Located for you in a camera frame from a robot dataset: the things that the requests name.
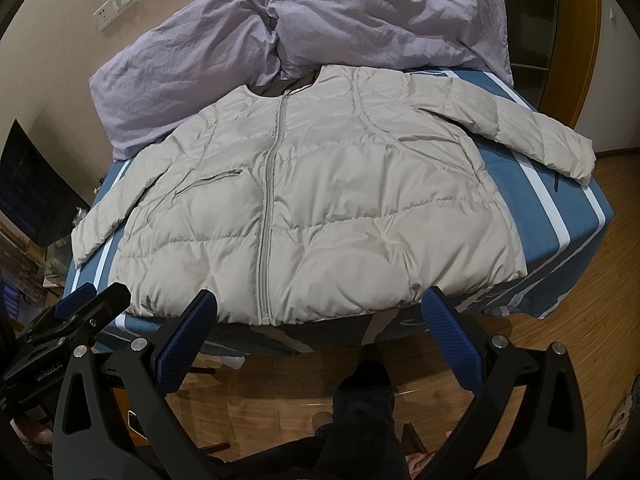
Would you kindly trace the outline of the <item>white wall switch plate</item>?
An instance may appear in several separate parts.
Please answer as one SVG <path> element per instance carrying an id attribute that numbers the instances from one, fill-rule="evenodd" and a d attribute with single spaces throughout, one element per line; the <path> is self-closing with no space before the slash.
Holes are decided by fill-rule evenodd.
<path id="1" fill-rule="evenodd" d="M 116 18 L 130 9 L 137 3 L 137 0 L 107 0 L 96 12 L 93 13 L 96 28 L 99 32 L 103 32 L 107 26 L 110 26 Z"/>

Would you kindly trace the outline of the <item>dark television screen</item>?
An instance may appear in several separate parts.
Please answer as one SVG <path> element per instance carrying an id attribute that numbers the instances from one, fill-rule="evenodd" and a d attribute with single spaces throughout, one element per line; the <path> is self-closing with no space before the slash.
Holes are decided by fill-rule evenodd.
<path id="1" fill-rule="evenodd" d="M 1 154 L 1 211 L 32 242 L 47 247 L 70 234 L 89 205 L 51 167 L 17 120 Z"/>

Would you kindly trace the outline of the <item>lavender pillow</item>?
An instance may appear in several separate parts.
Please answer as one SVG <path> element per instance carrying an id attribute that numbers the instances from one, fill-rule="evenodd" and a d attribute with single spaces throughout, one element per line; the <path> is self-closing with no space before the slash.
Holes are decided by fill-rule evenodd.
<path id="1" fill-rule="evenodd" d="M 282 70 L 489 70 L 512 84 L 504 0 L 265 0 Z"/>

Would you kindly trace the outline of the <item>beige puffer jacket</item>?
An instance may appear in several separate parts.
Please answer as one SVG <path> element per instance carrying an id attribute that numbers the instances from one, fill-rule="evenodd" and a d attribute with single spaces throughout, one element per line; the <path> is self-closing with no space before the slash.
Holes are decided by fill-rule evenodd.
<path id="1" fill-rule="evenodd" d="M 476 139 L 588 183 L 591 142 L 459 78 L 330 65 L 240 87 L 134 158 L 73 230 L 76 264 L 122 232 L 110 281 L 172 318 L 203 289 L 226 323 L 370 314 L 522 278 L 524 247 Z"/>

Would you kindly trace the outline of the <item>dark wooden wardrobe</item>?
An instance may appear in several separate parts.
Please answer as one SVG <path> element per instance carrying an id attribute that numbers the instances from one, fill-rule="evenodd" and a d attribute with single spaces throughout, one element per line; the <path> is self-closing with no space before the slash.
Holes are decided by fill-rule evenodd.
<path id="1" fill-rule="evenodd" d="M 506 0 L 515 90 L 565 125 L 577 124 L 596 66 L 602 0 Z"/>

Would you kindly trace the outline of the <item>lavender duvet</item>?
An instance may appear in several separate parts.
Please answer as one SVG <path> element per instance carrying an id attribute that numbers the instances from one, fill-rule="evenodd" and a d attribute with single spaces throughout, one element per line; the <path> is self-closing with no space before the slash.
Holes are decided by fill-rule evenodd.
<path id="1" fill-rule="evenodd" d="M 189 117 L 280 73 L 265 0 L 195 0 L 148 30 L 89 79 L 116 160 L 128 159 Z"/>

